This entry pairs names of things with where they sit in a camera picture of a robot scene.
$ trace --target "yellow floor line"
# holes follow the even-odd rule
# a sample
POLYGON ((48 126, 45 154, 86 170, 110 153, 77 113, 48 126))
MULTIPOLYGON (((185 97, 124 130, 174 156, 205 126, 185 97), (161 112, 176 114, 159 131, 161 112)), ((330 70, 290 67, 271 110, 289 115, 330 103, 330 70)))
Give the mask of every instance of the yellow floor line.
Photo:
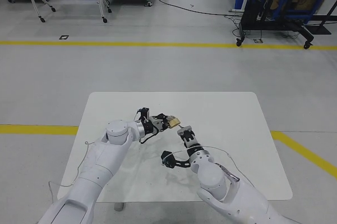
POLYGON ((298 152, 300 155, 302 155, 307 160, 311 161, 318 167, 325 170, 328 174, 332 175, 337 180, 337 168, 334 165, 324 160, 322 157, 318 156, 317 154, 313 153, 309 149, 305 148, 304 146, 294 141, 293 139, 291 139, 289 136, 287 136, 286 134, 282 132, 271 131, 271 136, 273 137, 273 139, 281 141, 283 144, 287 145, 289 148, 298 152))
MULTIPOLYGON (((5 125, 0 124, 0 134, 57 134, 76 135, 77 126, 51 126, 51 125, 5 125)), ((318 167, 337 179, 337 168, 323 158, 294 141, 286 134, 278 131, 271 131, 274 140, 279 140, 289 148, 295 150, 300 155, 311 161, 318 167)))
MULTIPOLYGON (((181 48, 238 48, 227 43, 160 43, 160 42, 102 42, 102 41, 0 41, 0 45, 38 45, 38 46, 149 46, 181 48)), ((302 45, 243 44, 246 49, 303 50, 302 45)), ((310 50, 337 50, 337 46, 311 46, 310 50)))
POLYGON ((76 135, 77 126, 0 124, 0 134, 68 134, 76 135))

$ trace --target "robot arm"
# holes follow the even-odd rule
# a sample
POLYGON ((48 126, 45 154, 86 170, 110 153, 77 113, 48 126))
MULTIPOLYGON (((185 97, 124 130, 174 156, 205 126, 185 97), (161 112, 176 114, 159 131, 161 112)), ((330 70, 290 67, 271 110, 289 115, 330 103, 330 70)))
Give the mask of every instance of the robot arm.
POLYGON ((173 116, 149 116, 149 109, 138 110, 138 121, 115 120, 88 152, 81 173, 70 191, 53 203, 39 224, 90 224, 94 205, 107 182, 116 174, 132 142, 146 135, 157 135, 179 124, 173 116))
POLYGON ((238 224, 292 224, 280 215, 267 199, 251 184, 233 175, 198 143, 190 126, 178 132, 188 148, 187 161, 177 161, 171 152, 164 151, 162 163, 169 168, 190 167, 200 182, 198 196, 228 220, 238 224), (227 191, 225 177, 230 181, 227 191))

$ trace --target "table leg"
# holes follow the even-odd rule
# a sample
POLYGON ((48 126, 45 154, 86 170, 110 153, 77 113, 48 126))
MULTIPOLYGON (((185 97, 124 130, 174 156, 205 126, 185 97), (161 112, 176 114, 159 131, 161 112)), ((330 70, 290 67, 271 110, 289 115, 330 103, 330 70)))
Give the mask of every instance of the table leg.
POLYGON ((116 212, 121 212, 124 209, 124 203, 123 202, 116 202, 114 204, 114 210, 116 212))

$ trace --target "cable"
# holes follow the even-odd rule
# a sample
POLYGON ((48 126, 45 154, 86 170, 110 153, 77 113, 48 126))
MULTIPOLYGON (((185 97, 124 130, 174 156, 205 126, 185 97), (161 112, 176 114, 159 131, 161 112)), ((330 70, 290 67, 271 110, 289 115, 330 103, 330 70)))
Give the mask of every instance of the cable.
POLYGON ((148 138, 146 138, 143 142, 140 142, 141 144, 144 144, 145 142, 147 142, 148 139, 152 138, 153 136, 156 136, 159 133, 158 128, 154 125, 153 125, 153 127, 156 129, 157 132, 155 134, 149 136, 148 138))
POLYGON ((298 34, 295 34, 295 35, 290 35, 289 34, 289 31, 287 31, 287 34, 286 35, 282 35, 282 37, 283 38, 291 38, 291 39, 296 39, 296 38, 298 38, 299 37, 299 35, 300 35, 300 33, 298 32, 298 34))
POLYGON ((95 142, 91 142, 91 143, 89 143, 88 141, 85 142, 85 144, 87 145, 87 149, 86 149, 85 156, 84 156, 84 158, 82 159, 82 161, 80 162, 79 166, 77 167, 77 174, 76 174, 76 176, 75 176, 75 179, 73 180, 73 182, 72 182, 70 185, 62 185, 62 184, 55 183, 55 182, 53 182, 53 181, 51 181, 51 180, 49 181, 49 190, 50 190, 50 193, 51 193, 51 201, 52 201, 52 203, 54 203, 54 194, 53 194, 53 192, 52 192, 50 183, 55 184, 55 185, 57 185, 57 186, 63 186, 64 188, 68 188, 69 186, 73 186, 73 184, 75 183, 77 177, 79 176, 79 173, 80 173, 80 166, 81 166, 82 163, 84 162, 84 160, 85 160, 85 158, 86 158, 86 156, 87 156, 87 153, 88 153, 88 151, 89 151, 89 145, 91 145, 91 144, 93 144, 93 143, 95 143, 95 142))
POLYGON ((199 12, 199 11, 194 11, 194 10, 189 10, 188 8, 183 8, 183 7, 180 7, 180 6, 175 6, 174 4, 169 4, 167 2, 163 2, 162 0, 159 0, 161 3, 163 4, 166 4, 166 5, 169 5, 169 6, 173 6, 173 7, 176 7, 176 8, 180 8, 182 10, 186 10, 186 11, 190 11, 190 12, 196 12, 196 13, 200 13, 200 14, 205 14, 205 15, 213 15, 213 16, 237 16, 239 17, 238 15, 228 15, 228 14, 218 14, 218 13, 208 13, 208 12, 199 12))
POLYGON ((238 171, 239 171, 239 172, 240 172, 240 173, 241 173, 241 174, 242 174, 242 175, 249 181, 249 183, 251 183, 251 185, 255 188, 254 184, 250 181, 250 179, 249 179, 243 172, 241 172, 241 170, 238 168, 236 162, 234 162, 234 160, 233 160, 233 158, 230 156, 230 154, 227 153, 226 151, 220 149, 220 148, 213 147, 213 146, 201 146, 201 145, 199 145, 199 146, 192 146, 192 147, 189 147, 189 148, 185 148, 185 149, 183 149, 183 150, 179 150, 179 151, 177 151, 177 152, 172 152, 172 153, 166 155, 166 156, 162 159, 162 166, 164 166, 164 161, 165 161, 165 159, 166 159, 168 156, 173 155, 173 154, 176 154, 176 153, 178 153, 178 152, 183 152, 183 151, 186 151, 186 150, 190 150, 190 149, 196 148, 196 147, 214 148, 214 149, 216 149, 216 150, 222 151, 222 152, 224 152, 225 154, 227 154, 227 156, 231 159, 231 161, 233 162, 233 164, 234 164, 234 166, 236 167, 236 169, 237 169, 237 170, 238 170, 238 171))
POLYGON ((135 117, 133 118, 133 121, 134 121, 134 122, 136 121, 137 114, 139 114, 139 111, 137 111, 135 117))

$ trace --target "white table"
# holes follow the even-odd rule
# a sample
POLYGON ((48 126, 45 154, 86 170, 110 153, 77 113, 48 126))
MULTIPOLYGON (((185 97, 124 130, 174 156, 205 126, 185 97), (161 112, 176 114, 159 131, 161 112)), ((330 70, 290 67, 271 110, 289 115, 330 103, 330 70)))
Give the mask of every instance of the white table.
MULTIPOLYGON (((90 95, 62 179, 69 184, 86 151, 85 141, 96 140, 107 122, 132 120, 137 109, 164 113, 191 125, 202 145, 228 151, 237 166, 268 200, 287 200, 292 190, 252 92, 94 92, 90 95)), ((161 165, 161 153, 184 149, 177 129, 168 129, 145 144, 134 143, 120 170, 103 189, 98 202, 200 201, 199 183, 191 169, 161 165)), ((244 178, 224 152, 208 149, 215 161, 244 178)), ((187 159, 187 153, 175 155, 187 159)), ((61 187, 58 198, 68 188, 61 187)))

